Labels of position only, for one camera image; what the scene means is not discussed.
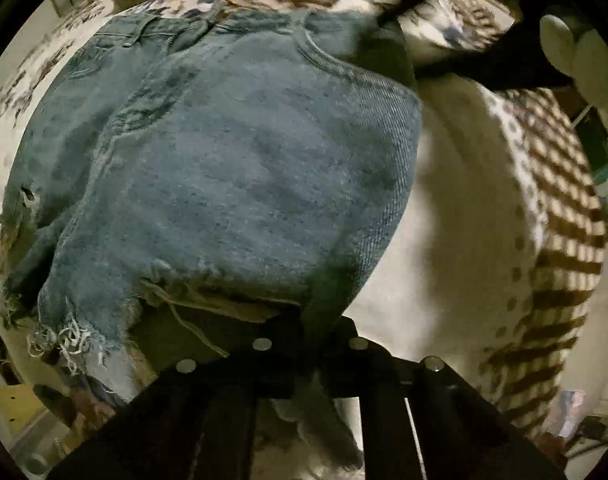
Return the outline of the white gloved right hand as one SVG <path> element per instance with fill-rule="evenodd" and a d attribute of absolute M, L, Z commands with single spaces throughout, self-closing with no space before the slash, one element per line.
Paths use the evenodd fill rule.
<path fill-rule="evenodd" d="M 539 21 L 539 39 L 548 62 L 573 79 L 608 129 L 608 46 L 596 29 L 547 14 Z"/>

